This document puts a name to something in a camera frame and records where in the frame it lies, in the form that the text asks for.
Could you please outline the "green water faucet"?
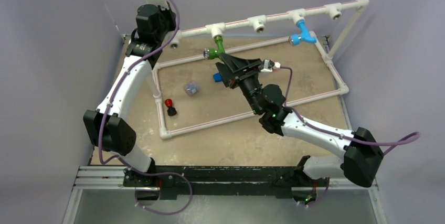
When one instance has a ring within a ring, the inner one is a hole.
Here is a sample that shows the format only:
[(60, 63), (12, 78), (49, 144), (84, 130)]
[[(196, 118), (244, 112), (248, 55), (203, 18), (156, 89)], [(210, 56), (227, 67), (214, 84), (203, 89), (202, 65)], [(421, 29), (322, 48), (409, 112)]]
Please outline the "green water faucet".
[(214, 38), (216, 48), (205, 48), (203, 51), (203, 57), (207, 60), (220, 59), (220, 54), (225, 53), (223, 45), (223, 37), (221, 35)]

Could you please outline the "white PVC pipe frame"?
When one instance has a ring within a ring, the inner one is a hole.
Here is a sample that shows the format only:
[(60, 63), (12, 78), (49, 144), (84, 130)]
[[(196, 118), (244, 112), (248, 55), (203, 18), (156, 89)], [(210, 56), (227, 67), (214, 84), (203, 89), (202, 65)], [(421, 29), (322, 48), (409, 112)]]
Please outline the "white PVC pipe frame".
[[(223, 36), (223, 33), (227, 30), (232, 29), (238, 29), (238, 28), (244, 28), (244, 27), (252, 27), (256, 33), (262, 33), (265, 30), (265, 26), (267, 23), (271, 22), (278, 22), (282, 20), (291, 20), (296, 25), (296, 22), (299, 20), (304, 19), (307, 16), (314, 16), (314, 15), (320, 15), (320, 14), (326, 14), (329, 15), (330, 19), (332, 20), (338, 20), (342, 16), (342, 11), (354, 9), (356, 12), (355, 14), (350, 18), (348, 21), (346, 27), (343, 29), (343, 31), (340, 34), (340, 37), (338, 41), (334, 44), (332, 47), (332, 50), (329, 52), (326, 52), (324, 48), (322, 47), (319, 40), (316, 38), (316, 47), (320, 53), (320, 56), (326, 66), (328, 67), (329, 71), (331, 72), (336, 84), (337, 89), (329, 92), (320, 93), (317, 95), (313, 95), (306, 98), (301, 98), (298, 100), (294, 100), (288, 103), (288, 105), (294, 106), (294, 105), (300, 105), (305, 104), (317, 100), (322, 100), (338, 95), (344, 95), (349, 92), (349, 87), (347, 84), (343, 81), (341, 75), (336, 70), (334, 63), (333, 63), (333, 56), (335, 52), (338, 50), (339, 46), (344, 41), (345, 37), (348, 35), (348, 33), (351, 31), (353, 26), (355, 25), (356, 21), (360, 17), (361, 13), (366, 10), (366, 8), (369, 6), (369, 0), (354, 0), (351, 2), (345, 2), (345, 3), (333, 3), (333, 4), (326, 4), (324, 6), (320, 7), (312, 7), (312, 8), (300, 8), (295, 10), (289, 10), (285, 13), (279, 13), (279, 14), (272, 14), (272, 15), (259, 15), (254, 17), (249, 17), (244, 20), (234, 21), (234, 22), (228, 22), (228, 23), (215, 23), (206, 25), (204, 27), (198, 27), (193, 29), (188, 29), (181, 31), (179, 30), (175, 35), (173, 35), (173, 32), (167, 33), (167, 38), (172, 38), (172, 42), (168, 42), (168, 45), (176, 49), (179, 46), (179, 42), (183, 38), (188, 37), (196, 37), (200, 35), (211, 35), (212, 39), (216, 36)], [(266, 41), (261, 41), (253, 44), (247, 44), (243, 46), (233, 47), (229, 49), (225, 49), (227, 53), (235, 53), (235, 52), (242, 52), (250, 49), (257, 49), (260, 47), (266, 47), (271, 46), (275, 44), (280, 44), (288, 41), (287, 37), (281, 37), (278, 39), (271, 39)], [(165, 124), (165, 116), (163, 109), (161, 109), (161, 98), (162, 94), (160, 91), (160, 80), (158, 78), (158, 71), (162, 68), (172, 67), (176, 65), (182, 65), (185, 63), (190, 63), (194, 61), (204, 60), (203, 56), (196, 55), (176, 60), (171, 60), (167, 62), (157, 63), (154, 67), (154, 70), (152, 70), (152, 77), (151, 79), (156, 84), (157, 92), (159, 94), (154, 94), (153, 97), (155, 98), (155, 103), (157, 106), (157, 114), (158, 114), (158, 122), (159, 122), (159, 134), (161, 139), (165, 140), (168, 138), (171, 138), (173, 136), (178, 136), (198, 130), (203, 130), (209, 127), (218, 126), (234, 121), (239, 121), (242, 119), (250, 118), (253, 116), (253, 112), (245, 112), (242, 114), (237, 114), (233, 116), (229, 116), (226, 118), (221, 118), (197, 125), (188, 126), (182, 129), (176, 129), (173, 131), (169, 131)]]

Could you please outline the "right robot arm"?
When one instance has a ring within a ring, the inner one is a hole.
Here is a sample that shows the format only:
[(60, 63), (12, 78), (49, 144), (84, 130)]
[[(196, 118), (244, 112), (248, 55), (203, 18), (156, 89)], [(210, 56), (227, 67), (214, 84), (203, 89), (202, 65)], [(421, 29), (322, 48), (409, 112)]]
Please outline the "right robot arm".
[(287, 106), (287, 99), (277, 84), (263, 86), (259, 81), (262, 72), (281, 69), (283, 66), (278, 62), (244, 59), (227, 53), (220, 53), (219, 59), (216, 67), (223, 84), (231, 89), (240, 88), (267, 132), (304, 140), (337, 157), (336, 161), (309, 157), (294, 172), (298, 184), (306, 186), (335, 172), (357, 186), (369, 188), (373, 184), (384, 154), (369, 130), (331, 127), (305, 118), (295, 108)]

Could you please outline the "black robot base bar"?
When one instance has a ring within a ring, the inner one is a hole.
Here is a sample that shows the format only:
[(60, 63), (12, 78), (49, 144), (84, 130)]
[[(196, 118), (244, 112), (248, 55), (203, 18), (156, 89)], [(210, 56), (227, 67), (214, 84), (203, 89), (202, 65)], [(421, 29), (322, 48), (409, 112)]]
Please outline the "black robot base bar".
[(307, 176), (302, 166), (174, 166), (155, 165), (147, 175), (124, 170), (124, 187), (153, 187), (162, 200), (179, 195), (273, 196), (277, 199), (311, 201), (326, 178)]

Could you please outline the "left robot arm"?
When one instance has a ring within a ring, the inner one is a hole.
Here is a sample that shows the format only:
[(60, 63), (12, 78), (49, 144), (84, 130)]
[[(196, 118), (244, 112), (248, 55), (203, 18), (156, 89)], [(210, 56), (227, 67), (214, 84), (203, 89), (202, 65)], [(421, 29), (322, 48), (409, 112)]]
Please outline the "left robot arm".
[(168, 6), (145, 4), (137, 9), (136, 24), (112, 89), (95, 110), (86, 110), (83, 122), (92, 145), (138, 170), (136, 180), (149, 187), (156, 182), (153, 160), (137, 146), (126, 119), (141, 85), (152, 80), (164, 38), (176, 28), (176, 15)]

